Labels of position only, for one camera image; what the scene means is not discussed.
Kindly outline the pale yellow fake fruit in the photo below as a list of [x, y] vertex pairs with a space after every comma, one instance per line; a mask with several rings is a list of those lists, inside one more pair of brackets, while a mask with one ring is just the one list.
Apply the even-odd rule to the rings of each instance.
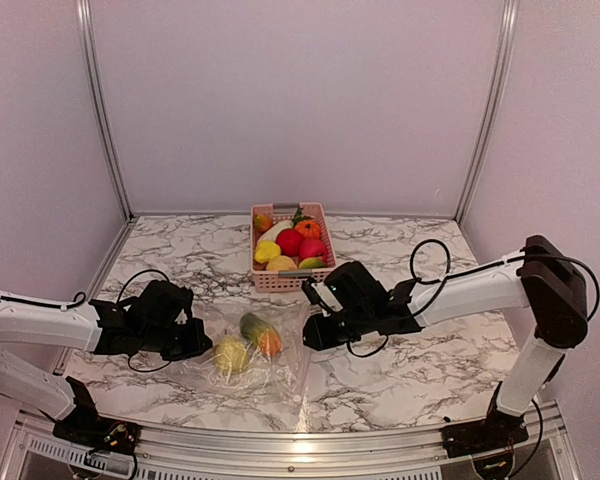
[[225, 335], [214, 349], [214, 363], [225, 376], [239, 374], [248, 368], [250, 354], [241, 340]]

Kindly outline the green orange fake mango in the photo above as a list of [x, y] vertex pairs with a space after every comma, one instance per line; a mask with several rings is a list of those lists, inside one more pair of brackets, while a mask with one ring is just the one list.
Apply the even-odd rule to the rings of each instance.
[[254, 313], [245, 313], [240, 319], [242, 337], [257, 347], [269, 358], [276, 357], [282, 351], [282, 339], [276, 328]]

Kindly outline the clear zip top bag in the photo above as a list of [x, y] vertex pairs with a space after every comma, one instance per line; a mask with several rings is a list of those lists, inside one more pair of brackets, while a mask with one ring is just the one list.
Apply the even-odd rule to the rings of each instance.
[[[201, 305], [196, 312], [204, 320], [205, 333], [213, 341], [213, 347], [199, 357], [171, 364], [165, 371], [168, 379], [205, 393], [296, 403], [293, 396], [300, 395], [303, 390], [310, 357], [302, 340], [303, 321], [309, 314], [307, 305], [224, 303]], [[242, 337], [240, 319], [249, 312], [258, 315], [279, 332], [282, 351], [276, 357], [264, 356]], [[250, 363], [242, 373], [225, 376], [216, 368], [214, 349], [225, 335], [237, 337], [249, 351]]]

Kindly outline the peach fake fruit with leaf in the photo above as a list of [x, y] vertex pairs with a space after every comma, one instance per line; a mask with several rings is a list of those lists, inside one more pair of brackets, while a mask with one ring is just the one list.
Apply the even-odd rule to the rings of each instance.
[[276, 256], [266, 265], [267, 271], [292, 271], [297, 269], [294, 259], [285, 255]]

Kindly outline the pink fake fruit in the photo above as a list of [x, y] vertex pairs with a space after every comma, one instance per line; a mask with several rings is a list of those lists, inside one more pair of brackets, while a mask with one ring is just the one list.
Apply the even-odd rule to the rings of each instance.
[[305, 238], [299, 246], [299, 259], [301, 261], [307, 258], [322, 258], [325, 259], [328, 254], [326, 244], [316, 238]]

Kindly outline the red fake pepper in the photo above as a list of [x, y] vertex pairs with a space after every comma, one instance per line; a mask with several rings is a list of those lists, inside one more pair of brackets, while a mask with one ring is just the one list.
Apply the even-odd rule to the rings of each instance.
[[296, 257], [299, 253], [299, 246], [304, 239], [294, 228], [288, 228], [278, 234], [276, 243], [281, 247], [282, 255]]

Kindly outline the yellow fake lemon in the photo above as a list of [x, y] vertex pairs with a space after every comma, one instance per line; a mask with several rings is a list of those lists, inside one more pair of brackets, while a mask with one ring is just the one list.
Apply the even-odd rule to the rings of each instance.
[[265, 240], [256, 245], [254, 261], [258, 264], [266, 265], [280, 255], [281, 247], [275, 241]]

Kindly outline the orange fake pumpkin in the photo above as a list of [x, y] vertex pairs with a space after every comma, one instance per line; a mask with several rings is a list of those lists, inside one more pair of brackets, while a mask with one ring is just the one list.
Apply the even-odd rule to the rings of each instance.
[[320, 240], [322, 236], [321, 225], [314, 219], [301, 220], [295, 225], [294, 229], [305, 239]]

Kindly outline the orange red fake fruit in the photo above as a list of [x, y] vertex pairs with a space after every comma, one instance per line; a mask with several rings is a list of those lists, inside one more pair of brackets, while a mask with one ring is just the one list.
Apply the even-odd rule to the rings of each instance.
[[273, 220], [265, 214], [255, 214], [253, 216], [253, 227], [258, 233], [266, 233], [273, 227]]

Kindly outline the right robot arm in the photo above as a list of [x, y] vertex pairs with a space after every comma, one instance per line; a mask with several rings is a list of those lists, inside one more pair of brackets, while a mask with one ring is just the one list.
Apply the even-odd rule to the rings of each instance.
[[514, 431], [536, 393], [552, 379], [568, 350], [586, 338], [600, 285], [584, 262], [563, 255], [541, 235], [498, 260], [438, 279], [417, 276], [386, 289], [358, 261], [344, 263], [324, 280], [304, 280], [316, 307], [303, 327], [303, 343], [315, 351], [350, 346], [363, 336], [419, 333], [448, 320], [506, 309], [531, 310], [535, 327], [508, 376], [496, 389], [475, 438], [495, 448]]

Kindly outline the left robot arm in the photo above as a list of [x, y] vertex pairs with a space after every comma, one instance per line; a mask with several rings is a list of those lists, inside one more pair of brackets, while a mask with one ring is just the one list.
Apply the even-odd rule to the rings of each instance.
[[94, 355], [160, 355], [182, 361], [209, 351], [211, 339], [193, 314], [193, 292], [168, 280], [153, 280], [137, 296], [118, 299], [49, 300], [0, 291], [0, 394], [28, 404], [86, 445], [105, 438], [106, 423], [86, 387], [56, 377], [5, 350], [7, 344], [65, 347]]

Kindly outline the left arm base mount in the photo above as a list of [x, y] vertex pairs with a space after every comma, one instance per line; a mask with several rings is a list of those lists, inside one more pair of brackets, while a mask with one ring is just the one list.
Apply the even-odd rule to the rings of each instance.
[[134, 454], [141, 427], [134, 422], [100, 415], [86, 386], [72, 377], [65, 380], [73, 394], [72, 408], [62, 419], [54, 420], [53, 434], [94, 451]]

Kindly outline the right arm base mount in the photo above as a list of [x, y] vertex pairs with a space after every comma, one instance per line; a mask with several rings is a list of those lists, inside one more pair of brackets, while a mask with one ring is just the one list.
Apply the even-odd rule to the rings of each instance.
[[486, 419], [448, 424], [441, 430], [443, 448], [449, 458], [505, 449], [529, 439], [520, 420], [490, 423]]

